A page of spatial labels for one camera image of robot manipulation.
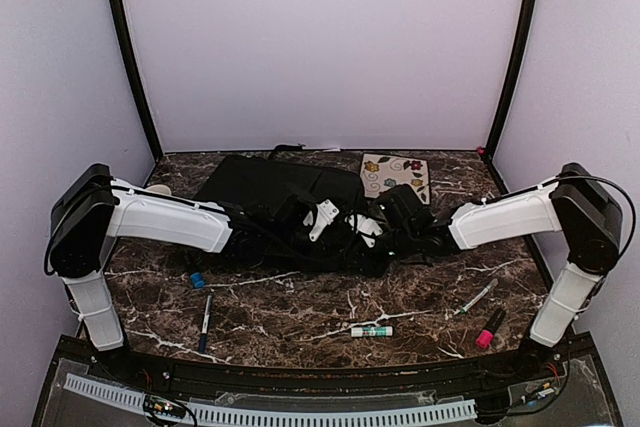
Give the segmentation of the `small circuit board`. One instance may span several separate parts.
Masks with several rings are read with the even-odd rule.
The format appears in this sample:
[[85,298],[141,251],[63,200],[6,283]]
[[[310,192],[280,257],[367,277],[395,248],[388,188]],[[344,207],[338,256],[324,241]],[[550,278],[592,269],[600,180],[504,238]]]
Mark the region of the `small circuit board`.
[[165,416],[182,419],[186,415],[184,407],[178,403],[157,395],[146,395],[143,400],[143,410],[155,416]]

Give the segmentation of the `blue ballpoint pen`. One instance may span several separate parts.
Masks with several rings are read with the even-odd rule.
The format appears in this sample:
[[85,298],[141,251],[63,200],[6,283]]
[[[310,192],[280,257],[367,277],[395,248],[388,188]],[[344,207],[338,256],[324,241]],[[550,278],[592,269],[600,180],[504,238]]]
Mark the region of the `blue ballpoint pen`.
[[202,321],[200,335],[199,335],[198,352],[200,354],[204,354],[206,351],[212,307],[213,307],[213,295],[208,294],[206,298],[203,321]]

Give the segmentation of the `blue capped marker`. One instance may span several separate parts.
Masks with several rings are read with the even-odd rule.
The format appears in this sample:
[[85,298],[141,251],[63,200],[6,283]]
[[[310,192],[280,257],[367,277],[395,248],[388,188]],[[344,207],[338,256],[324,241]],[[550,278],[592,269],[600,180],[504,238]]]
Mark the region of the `blue capped marker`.
[[197,257],[186,253],[184,256],[184,269],[195,289],[201,289],[205,286],[206,282],[201,271],[201,262]]

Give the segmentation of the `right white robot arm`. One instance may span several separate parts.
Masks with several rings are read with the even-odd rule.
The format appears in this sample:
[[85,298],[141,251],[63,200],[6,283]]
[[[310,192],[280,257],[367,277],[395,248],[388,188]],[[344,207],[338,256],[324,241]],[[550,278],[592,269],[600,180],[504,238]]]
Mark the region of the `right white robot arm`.
[[528,343],[510,360],[521,381],[534,379],[549,363],[546,347],[555,346],[565,330],[626,253],[631,241],[622,236],[623,212],[609,194],[613,182],[569,163],[553,178],[495,199],[464,203],[434,214],[406,185],[381,195],[388,227],[360,214],[348,225],[383,259],[454,255],[516,237],[545,232],[563,234],[567,260],[529,329]]

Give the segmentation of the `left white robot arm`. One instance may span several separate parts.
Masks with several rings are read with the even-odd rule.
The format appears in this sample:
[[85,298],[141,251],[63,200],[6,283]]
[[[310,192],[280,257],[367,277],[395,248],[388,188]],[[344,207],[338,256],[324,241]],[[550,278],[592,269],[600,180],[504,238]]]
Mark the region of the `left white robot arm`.
[[135,186],[91,165],[54,204],[44,271],[62,279],[101,364],[120,383],[141,374],[104,275],[107,239],[139,238],[206,254],[334,270],[352,245],[359,178],[336,168],[226,158],[191,199]]

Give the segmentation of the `pink black highlighter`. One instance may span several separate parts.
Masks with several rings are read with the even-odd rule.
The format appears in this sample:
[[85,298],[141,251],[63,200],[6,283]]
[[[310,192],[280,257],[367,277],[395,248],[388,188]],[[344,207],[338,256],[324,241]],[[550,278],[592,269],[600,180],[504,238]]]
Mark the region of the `pink black highlighter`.
[[481,329],[479,335],[476,338],[475,344],[481,350],[486,350],[492,343],[497,330],[500,328],[502,322],[506,317],[506,311],[503,308],[496,309],[489,320],[485,323]]

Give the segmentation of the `green white glue stick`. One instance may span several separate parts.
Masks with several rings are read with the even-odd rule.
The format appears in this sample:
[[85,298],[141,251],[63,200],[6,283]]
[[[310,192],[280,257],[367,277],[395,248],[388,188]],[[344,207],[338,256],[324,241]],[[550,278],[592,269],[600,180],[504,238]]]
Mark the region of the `green white glue stick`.
[[392,337],[392,326],[357,326],[350,329],[352,338]]

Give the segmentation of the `beige ceramic mug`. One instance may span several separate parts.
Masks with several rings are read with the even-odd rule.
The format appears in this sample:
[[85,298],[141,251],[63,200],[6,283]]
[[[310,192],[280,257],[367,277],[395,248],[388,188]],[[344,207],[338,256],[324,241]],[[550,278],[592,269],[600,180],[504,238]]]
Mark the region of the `beige ceramic mug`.
[[148,186],[146,188],[147,192],[151,192],[151,193],[156,193],[156,194],[160,194],[160,195],[165,195],[165,196],[171,196],[172,195],[172,191],[171,189],[164,184],[156,184],[156,185],[152,185],[152,186]]

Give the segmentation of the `black front rail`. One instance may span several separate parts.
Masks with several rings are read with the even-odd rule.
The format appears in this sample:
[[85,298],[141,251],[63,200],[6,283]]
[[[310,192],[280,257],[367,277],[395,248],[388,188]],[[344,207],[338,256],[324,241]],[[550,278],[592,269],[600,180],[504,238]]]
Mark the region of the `black front rail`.
[[116,376],[114,361],[93,360],[92,344],[87,340],[60,337],[41,391],[62,387],[66,368],[107,384],[151,391],[178,399],[189,395],[209,398],[223,390],[233,392],[293,395],[347,396],[399,394],[433,390],[439,396],[489,397],[503,394],[519,383],[537,382],[553,375],[545,363],[535,367],[526,363],[518,350],[490,355],[450,359],[426,364],[405,364],[358,368],[252,367],[217,361],[189,346],[162,342],[166,355],[127,350],[124,372]]

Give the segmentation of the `black student bag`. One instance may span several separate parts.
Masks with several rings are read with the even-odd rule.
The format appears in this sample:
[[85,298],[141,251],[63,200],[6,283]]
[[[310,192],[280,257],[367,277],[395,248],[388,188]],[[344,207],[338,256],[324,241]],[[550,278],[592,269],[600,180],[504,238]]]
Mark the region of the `black student bag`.
[[230,208],[234,233],[223,255],[255,257],[312,273],[379,277],[388,253],[368,246],[352,226],[367,218],[363,183],[354,172],[269,156],[228,155],[194,195]]

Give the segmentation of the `black frame post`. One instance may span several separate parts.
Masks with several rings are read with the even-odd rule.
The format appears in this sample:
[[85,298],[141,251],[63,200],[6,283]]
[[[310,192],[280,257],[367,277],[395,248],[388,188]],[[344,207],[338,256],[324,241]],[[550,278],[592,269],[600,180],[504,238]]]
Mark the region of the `black frame post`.
[[152,117],[151,108],[147,100],[142,76],[134,52],[134,45],[125,11],[125,3],[124,0],[108,0],[108,2],[120,56],[134,101],[136,114],[152,159],[154,163],[157,164],[164,157],[164,151]]
[[483,152],[487,164],[493,162],[514,99],[529,39],[536,0],[521,0],[513,44],[494,118]]

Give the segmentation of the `floral square plate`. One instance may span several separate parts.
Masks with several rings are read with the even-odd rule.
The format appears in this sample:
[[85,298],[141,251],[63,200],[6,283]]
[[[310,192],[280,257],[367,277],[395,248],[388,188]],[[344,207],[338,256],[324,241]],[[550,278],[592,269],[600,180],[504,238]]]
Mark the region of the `floral square plate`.
[[364,195],[368,199],[376,199],[396,186],[408,185],[423,204],[430,204],[430,173],[426,160],[365,153],[362,157],[360,178]]

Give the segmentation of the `right black frame post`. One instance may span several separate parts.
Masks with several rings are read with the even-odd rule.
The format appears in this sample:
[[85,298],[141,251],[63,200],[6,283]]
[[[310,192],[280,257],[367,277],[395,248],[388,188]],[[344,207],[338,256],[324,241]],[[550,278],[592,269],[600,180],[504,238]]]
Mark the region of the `right black frame post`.
[[513,44],[494,118],[483,152],[487,164],[493,162],[514,99],[529,39],[536,0],[521,0]]

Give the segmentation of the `thin white green pen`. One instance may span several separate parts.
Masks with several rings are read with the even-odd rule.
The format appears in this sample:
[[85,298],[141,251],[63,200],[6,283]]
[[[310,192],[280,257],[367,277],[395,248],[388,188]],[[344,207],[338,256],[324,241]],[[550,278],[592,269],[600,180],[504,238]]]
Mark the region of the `thin white green pen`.
[[466,315],[472,307],[474,307],[480,300],[482,300],[490,292],[492,292],[496,288],[498,283],[499,283],[499,280],[497,278],[492,279],[487,285],[485,285],[472,298],[470,298],[465,303],[463,303],[460,306],[458,306],[454,310],[452,316],[453,317],[457,317],[459,315]]

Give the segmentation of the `left black frame post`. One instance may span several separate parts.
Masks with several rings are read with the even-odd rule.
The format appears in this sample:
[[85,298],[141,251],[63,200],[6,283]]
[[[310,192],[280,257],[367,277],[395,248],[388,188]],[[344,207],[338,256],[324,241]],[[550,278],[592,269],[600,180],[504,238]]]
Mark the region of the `left black frame post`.
[[152,117],[151,108],[147,100],[142,76],[134,52],[134,45],[125,11],[125,3],[124,0],[108,0],[108,2],[120,56],[134,101],[136,114],[152,159],[154,163],[157,164],[164,157],[164,151]]

